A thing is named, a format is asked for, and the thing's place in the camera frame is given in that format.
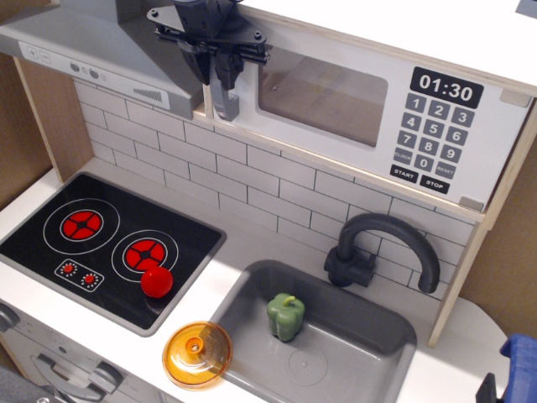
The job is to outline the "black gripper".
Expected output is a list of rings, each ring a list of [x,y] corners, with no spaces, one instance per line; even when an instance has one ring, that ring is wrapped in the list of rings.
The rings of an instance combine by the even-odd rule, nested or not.
[[[266,35],[240,14],[235,1],[173,1],[150,9],[147,18],[161,39],[178,42],[185,62],[204,85],[210,84],[210,53],[215,53],[215,71],[224,90],[235,88],[242,59],[268,61]]]

